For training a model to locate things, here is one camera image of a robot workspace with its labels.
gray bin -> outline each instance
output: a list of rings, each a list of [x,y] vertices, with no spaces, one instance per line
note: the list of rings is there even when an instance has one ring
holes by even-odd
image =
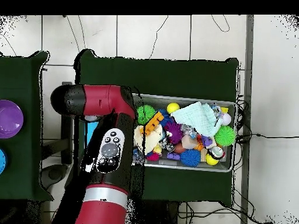
[[[134,105],[137,109],[143,104],[149,104],[155,110],[166,109],[167,105],[171,102],[177,102],[180,105],[180,108],[186,107],[195,102],[213,104],[216,103],[221,107],[228,108],[228,114],[231,116],[232,121],[229,124],[236,131],[237,127],[237,118],[238,118],[238,106],[234,102],[227,101],[216,101],[216,100],[199,100],[199,99],[190,99],[190,98],[180,98],[180,97],[168,97],[168,96],[156,96],[148,94],[133,94]],[[235,152],[235,143],[231,146],[224,147],[224,152],[226,153],[225,157],[222,158],[215,166],[210,166],[206,162],[200,162],[197,167],[188,167],[185,166],[180,160],[170,160],[167,159],[167,151],[162,151],[162,156],[156,162],[144,161],[144,165],[147,167],[163,167],[169,169],[185,169],[185,170],[201,170],[201,171],[211,171],[211,172],[229,172],[232,170],[234,165],[234,152]]]

yellow toy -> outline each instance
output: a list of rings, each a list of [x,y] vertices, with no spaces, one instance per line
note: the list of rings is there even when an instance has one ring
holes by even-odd
[[[211,166],[216,165],[219,162],[219,160],[215,160],[210,156],[209,154],[206,154],[206,163],[208,163]]]
[[[153,150],[154,153],[157,153],[159,155],[162,155],[162,148],[160,147],[159,144],[156,145],[156,147]]]
[[[162,113],[157,112],[151,120],[149,120],[148,124],[145,126],[145,135],[149,135],[151,131],[155,129],[157,125],[159,125],[159,122],[164,119],[164,116]],[[140,134],[143,135],[144,130],[143,127],[140,129]]]
[[[223,113],[227,113],[228,112],[228,108],[227,107],[220,107],[221,111]]]
[[[174,111],[180,109],[180,106],[173,102],[173,103],[170,103],[168,106],[167,106],[167,112],[170,114],[170,113],[173,113]]]

table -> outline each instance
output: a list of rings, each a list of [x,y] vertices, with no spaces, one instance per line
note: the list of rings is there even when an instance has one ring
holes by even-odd
[[[236,102],[238,60],[165,61],[98,58],[83,50],[75,60],[76,83],[124,85],[133,93]],[[79,123],[79,153],[84,149],[84,123]],[[140,186],[140,167],[132,168],[131,190]],[[146,167],[144,200],[221,201],[231,206],[232,172]]]

yellow ball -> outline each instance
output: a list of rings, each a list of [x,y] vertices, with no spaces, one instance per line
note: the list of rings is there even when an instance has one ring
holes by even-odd
[[[174,111],[180,109],[180,106],[173,102],[173,103],[170,103],[168,106],[167,106],[167,112],[170,114],[170,113],[173,113]]]
[[[212,156],[210,156],[209,154],[206,154],[206,162],[209,165],[214,166],[219,162],[219,160],[215,160],[215,159],[212,158]]]

metal pole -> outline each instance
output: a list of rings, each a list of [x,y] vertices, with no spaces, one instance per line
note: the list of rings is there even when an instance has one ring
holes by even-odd
[[[243,127],[243,135],[250,134],[251,128],[251,83],[252,83],[252,60],[253,60],[253,15],[247,15],[246,22],[246,58],[245,58],[245,84],[244,84],[244,100],[248,103],[248,112],[245,116],[245,125]],[[249,143],[243,145],[243,161],[242,161],[242,184],[241,184],[241,207],[248,213],[248,184],[249,184]],[[241,224],[247,223],[247,215],[241,213]]]

